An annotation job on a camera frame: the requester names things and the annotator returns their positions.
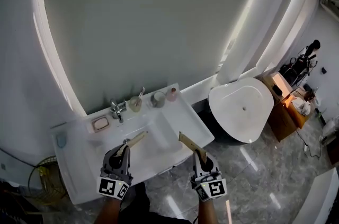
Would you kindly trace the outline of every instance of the soap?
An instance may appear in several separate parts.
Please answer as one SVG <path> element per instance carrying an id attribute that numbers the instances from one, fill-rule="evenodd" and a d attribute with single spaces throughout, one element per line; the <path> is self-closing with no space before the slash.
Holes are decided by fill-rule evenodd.
<path id="1" fill-rule="evenodd" d="M 100 118 L 98 120 L 96 120 L 93 123 L 93 127 L 95 131 L 101 130 L 102 128 L 105 128 L 106 126 L 108 126 L 108 120 L 106 117 Z"/>

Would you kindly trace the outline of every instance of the human arm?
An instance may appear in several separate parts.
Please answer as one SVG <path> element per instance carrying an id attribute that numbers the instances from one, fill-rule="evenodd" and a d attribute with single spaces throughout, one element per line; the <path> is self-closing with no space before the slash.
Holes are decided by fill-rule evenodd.
<path id="1" fill-rule="evenodd" d="M 214 209 L 213 200 L 199 200 L 198 224 L 218 224 L 218 218 Z"/>
<path id="2" fill-rule="evenodd" d="M 121 201 L 117 199 L 109 198 L 105 202 L 94 224 L 118 224 L 120 203 Z"/>

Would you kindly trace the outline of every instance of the white wall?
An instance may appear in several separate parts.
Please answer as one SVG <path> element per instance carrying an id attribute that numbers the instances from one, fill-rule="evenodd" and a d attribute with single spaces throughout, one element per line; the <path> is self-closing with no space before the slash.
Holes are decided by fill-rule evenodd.
<path id="1" fill-rule="evenodd" d="M 31 0 L 0 1 L 0 147 L 36 164 L 54 155 L 48 130 L 74 114 L 43 56 Z M 0 178 L 10 180 L 5 172 L 0 169 Z"/>
<path id="2" fill-rule="evenodd" d="M 327 109 L 323 117 L 328 121 L 339 115 L 339 22 L 321 6 L 296 44 L 292 57 L 296 57 L 303 47 L 310 45 L 315 39 L 321 44 L 317 55 L 318 65 L 310 74 L 307 84 L 312 88 L 319 87 L 317 97 L 322 101 L 319 109 Z M 325 75 L 320 71 L 322 67 L 327 70 Z"/>
<path id="3" fill-rule="evenodd" d="M 247 0 L 44 0 L 54 43 L 85 111 L 213 75 Z"/>

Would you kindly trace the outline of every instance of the faucet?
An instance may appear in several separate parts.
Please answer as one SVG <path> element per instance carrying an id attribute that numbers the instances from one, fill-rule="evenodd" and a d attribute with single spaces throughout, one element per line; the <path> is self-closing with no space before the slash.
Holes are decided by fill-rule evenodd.
<path id="1" fill-rule="evenodd" d="M 121 112 L 126 111 L 126 101 L 117 104 L 115 99 L 111 99 L 111 112 L 114 119 L 118 119 L 120 123 L 123 123 Z"/>

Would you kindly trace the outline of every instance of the small bottle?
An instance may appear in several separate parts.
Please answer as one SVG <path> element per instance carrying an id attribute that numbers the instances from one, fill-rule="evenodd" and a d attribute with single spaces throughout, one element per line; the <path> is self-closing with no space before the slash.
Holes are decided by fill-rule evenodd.
<path id="1" fill-rule="evenodd" d="M 169 89 L 166 93 L 166 99 L 168 99 L 170 102 L 174 102 L 177 97 L 177 92 L 175 87 L 172 87 Z"/>

